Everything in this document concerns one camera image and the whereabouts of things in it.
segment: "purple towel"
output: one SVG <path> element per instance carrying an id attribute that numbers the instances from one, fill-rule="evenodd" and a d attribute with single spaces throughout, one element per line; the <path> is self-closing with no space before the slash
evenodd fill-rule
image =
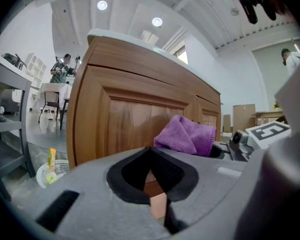
<path id="1" fill-rule="evenodd" d="M 215 127 L 198 124 L 182 115 L 175 115 L 154 138 L 154 147 L 208 157 L 216 132 Z"/>

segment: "gray shelving unit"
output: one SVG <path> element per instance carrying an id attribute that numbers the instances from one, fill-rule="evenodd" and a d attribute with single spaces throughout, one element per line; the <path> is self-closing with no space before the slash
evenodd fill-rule
<path id="1" fill-rule="evenodd" d="M 6 119 L 4 122 L 0 121 L 0 133 L 19 130 L 21 143 L 20 153 L 5 144 L 0 138 L 0 193 L 6 200 L 9 201 L 11 201 L 11 196 L 2 182 L 2 178 L 4 176 L 21 165 L 25 165 L 30 177 L 33 178 L 36 175 L 31 162 L 26 133 L 26 112 L 30 87 L 31 81 L 0 64 L 0 91 L 2 89 L 22 90 L 19 121 L 12 121 L 9 119 Z"/>

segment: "green shirt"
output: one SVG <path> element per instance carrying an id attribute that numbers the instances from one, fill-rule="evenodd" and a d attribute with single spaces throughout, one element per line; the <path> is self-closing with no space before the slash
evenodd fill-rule
<path id="1" fill-rule="evenodd" d="M 54 74 L 51 77 L 50 83 L 65 84 L 67 74 L 73 75 L 74 72 L 74 68 L 64 65 L 62 62 L 57 62 L 56 64 L 54 64 L 50 71 L 57 71 L 57 70 L 63 70 L 64 73 Z"/>

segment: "recessed ceiling light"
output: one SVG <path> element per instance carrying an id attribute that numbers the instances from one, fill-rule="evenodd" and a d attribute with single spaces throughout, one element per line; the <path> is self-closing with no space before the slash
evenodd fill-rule
<path id="1" fill-rule="evenodd" d="M 152 20 L 152 24 L 156 27 L 160 27 L 162 25 L 162 19 L 156 17 Z"/>
<path id="2" fill-rule="evenodd" d="M 107 9 L 108 4 L 106 1 L 101 0 L 98 2 L 97 6 L 98 6 L 99 10 L 103 11 L 103 10 Z"/>

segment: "white shirt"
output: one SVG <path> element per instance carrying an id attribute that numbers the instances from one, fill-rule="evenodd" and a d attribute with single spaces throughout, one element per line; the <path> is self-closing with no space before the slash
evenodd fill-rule
<path id="1" fill-rule="evenodd" d="M 286 59 L 286 67 L 288 69 L 288 74 L 291 76 L 300 64 L 300 53 L 293 51 L 290 56 Z"/>

